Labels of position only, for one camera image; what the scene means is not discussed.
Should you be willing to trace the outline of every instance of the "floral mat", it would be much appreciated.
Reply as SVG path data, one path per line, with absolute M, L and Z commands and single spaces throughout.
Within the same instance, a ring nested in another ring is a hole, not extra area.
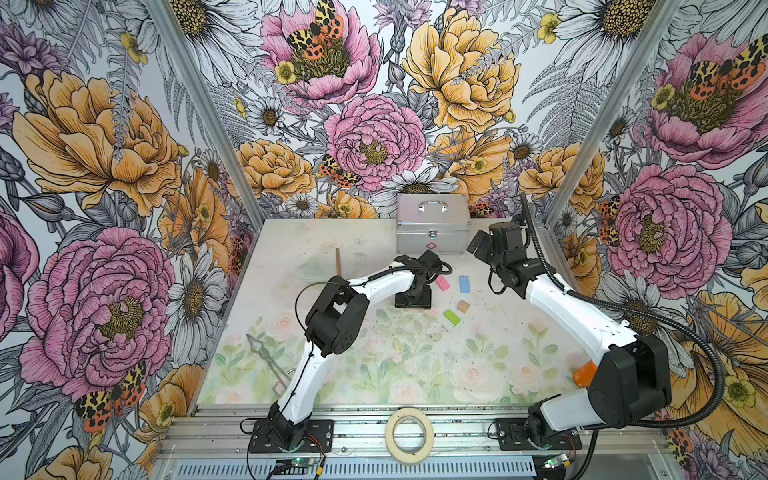
M 487 229 L 492 221 L 473 220 L 470 230 Z M 384 267 L 396 256 L 395 225 L 394 220 L 268 220 L 198 403 L 274 402 L 277 378 L 246 334 L 283 370 L 294 368 L 305 341 L 293 313 L 296 294 L 335 274 L 336 247 L 344 277 Z M 333 381 L 316 403 L 528 404 L 576 388 L 572 373 L 589 358 L 554 320 L 513 292 L 492 294 L 487 266 L 474 257 L 443 260 L 454 268 L 447 277 L 451 288 L 432 289 L 430 310 L 396 309 L 392 299 L 371 305 L 357 340 L 336 359 Z M 469 277 L 469 294 L 459 292 L 460 275 Z M 319 288 L 302 296 L 300 316 Z M 470 304 L 467 313 L 455 308 L 459 300 Z M 442 315 L 447 309 L 461 317 L 457 326 Z

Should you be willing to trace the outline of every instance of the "robotic arm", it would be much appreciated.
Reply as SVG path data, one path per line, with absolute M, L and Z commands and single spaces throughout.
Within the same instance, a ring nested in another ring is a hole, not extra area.
M 440 270 L 442 265 L 447 270 Z M 293 451 L 301 443 L 315 396 L 334 359 L 357 339 L 368 305 L 394 295 L 399 308 L 431 308 L 429 284 L 440 273 L 451 273 L 450 266 L 427 250 L 418 259 L 401 255 L 369 276 L 352 280 L 335 276 L 328 281 L 306 316 L 307 342 L 296 373 L 270 408 L 273 441 L 281 449 Z
M 532 405 L 525 432 L 539 446 L 576 426 L 623 428 L 671 402 L 667 347 L 656 336 L 640 337 L 596 306 L 556 286 L 538 258 L 529 259 L 516 223 L 494 223 L 479 231 L 467 251 L 521 298 L 544 310 L 590 356 L 598 370 L 587 389 Z M 555 274 L 561 284 L 565 281 Z

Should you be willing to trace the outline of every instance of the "pink chalk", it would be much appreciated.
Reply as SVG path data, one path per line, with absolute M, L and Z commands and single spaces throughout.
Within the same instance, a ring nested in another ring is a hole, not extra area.
M 439 275 L 437 277 L 437 280 L 435 280 L 435 283 L 437 283 L 437 286 L 439 286 L 440 290 L 442 290 L 443 292 L 445 292 L 447 289 L 451 288 L 451 286 L 448 284 L 448 280 L 443 278 L 442 275 Z

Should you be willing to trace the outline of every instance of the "black cable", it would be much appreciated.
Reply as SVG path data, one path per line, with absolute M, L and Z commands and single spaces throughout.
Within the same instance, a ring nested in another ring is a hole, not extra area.
M 544 259 L 544 251 L 541 249 L 541 244 L 538 242 L 538 235 L 536 234 L 536 229 L 534 227 L 533 221 L 531 220 L 531 212 L 530 210 L 528 210 L 528 201 L 525 198 L 525 194 L 520 194 L 520 198 L 522 200 L 522 210 L 523 210 L 523 215 L 525 216 L 525 222 L 528 225 L 528 228 L 526 230 L 530 230 L 531 239 L 533 240 L 533 245 L 534 245 L 534 248 L 536 249 L 536 255 L 539 258 L 539 260 L 541 260 L 541 263 L 544 266 L 544 270 L 547 273 L 547 277 L 549 277 L 549 280 L 551 280 L 552 283 L 557 288 L 559 288 L 560 290 L 563 290 L 568 295 L 573 296 L 574 298 L 577 298 L 583 302 L 591 303 L 592 305 L 595 305 L 595 306 L 601 306 L 609 310 L 620 310 L 625 313 L 632 313 L 634 315 L 643 316 L 647 319 L 651 319 L 656 322 L 663 323 L 664 325 L 674 327 L 675 329 L 681 331 L 686 336 L 688 336 L 688 338 L 692 339 L 694 343 L 696 343 L 701 348 L 701 350 L 704 352 L 704 355 L 710 361 L 710 364 L 714 369 L 714 388 L 712 391 L 712 395 L 710 396 L 709 400 L 707 400 L 707 403 L 704 404 L 704 406 L 698 409 L 696 412 L 688 416 L 685 416 L 682 419 L 638 420 L 632 425 L 635 425 L 638 427 L 648 427 L 651 429 L 678 429 L 680 427 L 698 423 L 704 420 L 706 417 L 708 417 L 712 412 L 714 412 L 717 406 L 720 404 L 720 402 L 723 401 L 723 394 L 725 393 L 725 368 L 723 368 L 723 363 L 720 361 L 720 357 L 717 355 L 717 353 L 715 353 L 715 351 L 712 349 L 710 344 L 707 343 L 706 340 L 701 338 L 701 336 L 695 333 L 692 329 L 689 329 L 687 326 L 683 325 L 682 323 L 676 322 L 672 319 L 668 319 L 664 316 L 657 315 L 652 312 L 635 309 L 628 305 L 621 305 L 619 303 L 598 300 L 591 296 L 587 296 L 582 293 L 579 293 L 571 288 L 566 289 L 565 285 L 549 269 L 549 265 L 547 265 L 547 262 Z
M 587 456 L 584 457 L 584 461 L 579 466 L 578 472 L 576 472 L 576 475 L 574 475 L 571 480 L 579 480 L 584 476 L 584 473 L 586 473 L 589 462 L 592 461 L 592 455 L 594 455 L 594 447 L 598 444 L 598 433 L 600 433 L 600 430 L 592 432 L 592 438 L 589 441 L 589 448 L 587 449 Z
M 493 293 L 495 293 L 496 295 L 501 295 L 502 293 L 504 293 L 507 290 L 507 286 L 504 285 L 502 287 L 502 289 L 499 290 L 498 292 L 496 290 L 493 290 L 493 286 L 491 285 L 491 279 L 492 278 L 493 278 L 493 269 L 491 268 L 491 271 L 488 272 L 488 288 L 491 289 L 491 291 Z

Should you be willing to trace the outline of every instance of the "orange flower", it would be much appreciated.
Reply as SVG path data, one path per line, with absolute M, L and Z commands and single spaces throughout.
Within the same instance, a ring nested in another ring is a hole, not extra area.
M 328 204 L 318 206 L 315 218 L 379 218 L 376 209 L 365 198 L 339 192 L 335 197 L 328 195 Z
M 177 191 L 168 197 L 157 219 L 157 229 L 163 237 L 163 248 L 172 254 L 188 252 L 196 259 L 206 243 L 214 249 L 214 259 L 226 273 L 230 259 L 229 225 L 224 218 L 227 209 L 215 191 L 218 187 L 203 169 L 195 168 L 192 180 L 184 185 L 184 194 Z
M 303 194 L 315 187 L 312 164 L 285 144 L 257 140 L 240 145 L 236 155 L 256 198 L 268 193 L 288 200 L 291 195 Z M 230 185 L 231 180 L 227 186 L 236 196 L 234 186 Z
M 80 447 L 68 447 L 27 480 L 110 480 L 111 463 L 112 454 L 101 452 L 98 447 L 88 450 L 87 455 Z
M 134 433 L 143 443 L 165 436 L 174 417 L 187 416 L 192 397 L 203 378 L 203 367 L 182 365 L 165 376 L 157 391 L 142 404 L 139 416 L 146 422 Z
M 536 198 L 557 191 L 576 160 L 580 146 L 581 142 L 577 142 L 566 148 L 555 147 L 536 155 L 533 158 L 536 168 L 529 168 L 520 174 L 520 190 L 526 194 L 534 194 Z M 605 156 L 598 152 L 571 197 L 571 205 L 581 215 L 589 214 L 598 205 L 598 199 L 603 196 L 603 169 Z
M 576 233 L 566 238 L 563 253 L 568 259 L 568 266 L 576 277 L 576 284 L 584 295 L 594 296 L 600 282 L 600 257 L 598 256 L 598 239 Z
M 443 20 L 441 32 L 429 23 L 413 32 L 402 67 L 419 83 L 411 90 L 434 92 L 439 127 L 483 132 L 495 123 L 493 117 L 509 112 L 520 64 L 513 62 L 515 56 L 510 52 L 483 72 L 469 73 L 485 55 L 493 51 L 498 55 L 498 33 L 483 30 L 477 17 L 470 17 L 466 10 L 457 13 L 449 8 Z
M 136 202 L 139 214 L 148 217 L 163 196 L 181 185 L 179 150 L 148 98 L 131 92 L 130 124 L 123 139 L 122 159 L 114 158 L 112 117 L 114 97 L 106 80 L 92 78 L 88 86 L 78 77 L 47 70 L 42 83 L 30 74 L 26 86 L 43 104 L 46 115 L 18 112 L 13 138 L 29 159 L 29 167 L 45 192 L 89 193 L 84 209 L 93 207 L 107 189 L 117 190 Z
M 715 440 L 733 430 L 730 449 L 754 458 L 768 445 L 768 323 L 730 292 L 702 290 L 690 310 L 692 328 L 710 340 L 727 376 L 723 402 L 694 428 Z M 691 353 L 694 368 L 684 379 L 671 374 L 667 412 L 675 419 L 700 409 L 713 390 L 712 364 L 695 343 L 680 344 Z
M 458 190 L 454 193 L 464 195 L 474 204 L 491 191 L 491 182 L 498 185 L 504 179 L 511 141 L 510 137 L 494 139 L 487 135 L 477 139 L 474 133 L 459 128 L 439 135 L 429 151 L 453 162 L 445 176 L 458 178 Z

